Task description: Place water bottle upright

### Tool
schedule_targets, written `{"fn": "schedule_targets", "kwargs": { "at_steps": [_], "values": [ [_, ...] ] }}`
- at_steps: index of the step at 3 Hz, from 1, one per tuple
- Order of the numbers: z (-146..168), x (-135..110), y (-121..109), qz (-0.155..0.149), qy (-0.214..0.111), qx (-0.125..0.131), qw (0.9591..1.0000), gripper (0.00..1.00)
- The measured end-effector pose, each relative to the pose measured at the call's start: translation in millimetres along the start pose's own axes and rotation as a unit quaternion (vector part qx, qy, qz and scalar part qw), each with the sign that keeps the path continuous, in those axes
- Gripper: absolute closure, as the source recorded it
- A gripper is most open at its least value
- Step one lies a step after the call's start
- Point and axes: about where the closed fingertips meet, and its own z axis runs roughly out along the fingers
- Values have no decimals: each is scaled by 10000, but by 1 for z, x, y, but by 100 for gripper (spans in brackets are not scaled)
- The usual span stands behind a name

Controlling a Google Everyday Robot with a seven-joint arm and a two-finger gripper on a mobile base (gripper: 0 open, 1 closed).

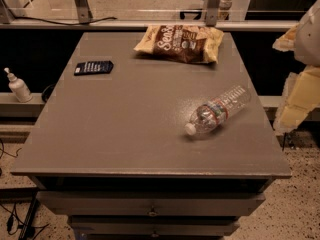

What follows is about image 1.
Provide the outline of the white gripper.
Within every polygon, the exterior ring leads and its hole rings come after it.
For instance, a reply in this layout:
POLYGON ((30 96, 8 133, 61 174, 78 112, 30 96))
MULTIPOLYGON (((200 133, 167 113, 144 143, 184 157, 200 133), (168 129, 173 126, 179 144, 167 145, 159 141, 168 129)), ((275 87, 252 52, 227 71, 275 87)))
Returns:
POLYGON ((290 133, 320 104, 320 0, 317 0, 297 25, 275 40, 272 48, 294 51, 295 59, 306 66, 299 74, 290 72, 273 128, 276 133, 290 133))

